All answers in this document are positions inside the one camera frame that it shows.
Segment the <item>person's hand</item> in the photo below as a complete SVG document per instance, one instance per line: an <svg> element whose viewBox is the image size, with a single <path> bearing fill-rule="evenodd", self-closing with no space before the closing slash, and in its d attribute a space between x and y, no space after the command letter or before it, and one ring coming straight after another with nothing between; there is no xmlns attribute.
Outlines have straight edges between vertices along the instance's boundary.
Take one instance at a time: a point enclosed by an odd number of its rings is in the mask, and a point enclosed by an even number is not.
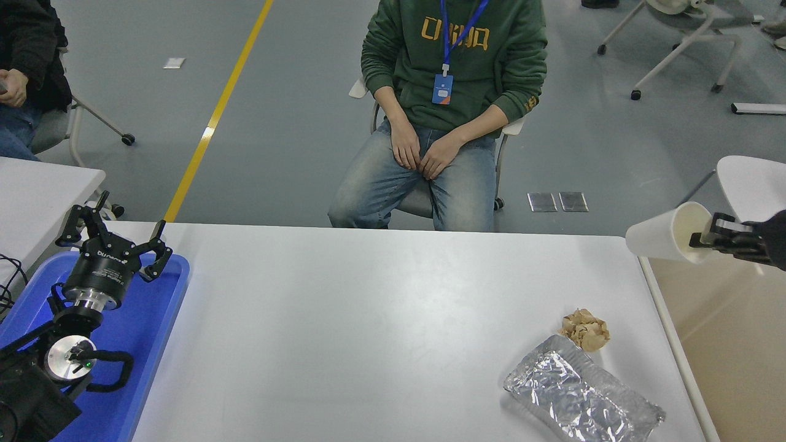
<svg viewBox="0 0 786 442"><path fill-rule="evenodd" d="M12 108L20 108L27 101L28 76L16 68L1 70L1 79L5 84L5 92L1 94L1 103Z"/></svg>

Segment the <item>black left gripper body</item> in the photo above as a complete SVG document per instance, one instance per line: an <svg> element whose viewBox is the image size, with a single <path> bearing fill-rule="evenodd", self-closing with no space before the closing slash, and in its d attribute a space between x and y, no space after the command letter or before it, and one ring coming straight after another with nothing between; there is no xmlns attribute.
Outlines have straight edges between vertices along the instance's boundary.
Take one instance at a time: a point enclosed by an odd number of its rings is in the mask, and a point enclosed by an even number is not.
<svg viewBox="0 0 786 442"><path fill-rule="evenodd" d="M134 274L141 268L138 254L133 254L135 243L115 238L103 244L91 238L80 247L76 265L64 283L64 297L76 300L87 291L103 293L112 304L122 304Z"/></svg>

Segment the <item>person's right hand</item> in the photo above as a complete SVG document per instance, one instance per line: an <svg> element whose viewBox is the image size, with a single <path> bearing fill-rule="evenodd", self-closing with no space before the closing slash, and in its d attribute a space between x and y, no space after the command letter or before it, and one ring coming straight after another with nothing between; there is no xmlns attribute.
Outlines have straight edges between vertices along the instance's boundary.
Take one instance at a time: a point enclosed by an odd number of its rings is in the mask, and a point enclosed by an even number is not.
<svg viewBox="0 0 786 442"><path fill-rule="evenodd" d="M410 171L420 168L420 141L412 123L405 117L389 117L391 148L396 163Z"/></svg>

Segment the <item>person's left hand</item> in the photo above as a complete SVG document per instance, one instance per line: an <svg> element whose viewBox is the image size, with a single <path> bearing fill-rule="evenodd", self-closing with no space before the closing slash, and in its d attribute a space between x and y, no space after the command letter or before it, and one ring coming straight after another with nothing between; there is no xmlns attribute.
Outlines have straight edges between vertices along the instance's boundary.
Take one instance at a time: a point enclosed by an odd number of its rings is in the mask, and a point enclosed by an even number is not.
<svg viewBox="0 0 786 442"><path fill-rule="evenodd" d="M453 162L466 143L460 135L450 132L437 139L427 149L418 170L427 180L435 180Z"/></svg>

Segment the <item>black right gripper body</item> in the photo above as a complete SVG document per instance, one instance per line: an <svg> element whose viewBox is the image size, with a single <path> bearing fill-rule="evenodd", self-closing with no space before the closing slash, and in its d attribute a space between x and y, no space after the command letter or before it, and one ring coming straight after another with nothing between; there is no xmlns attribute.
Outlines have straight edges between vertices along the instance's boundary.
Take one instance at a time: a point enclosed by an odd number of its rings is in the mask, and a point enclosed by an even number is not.
<svg viewBox="0 0 786 442"><path fill-rule="evenodd" d="M770 264L785 271L785 210L759 223L758 235Z"/></svg>

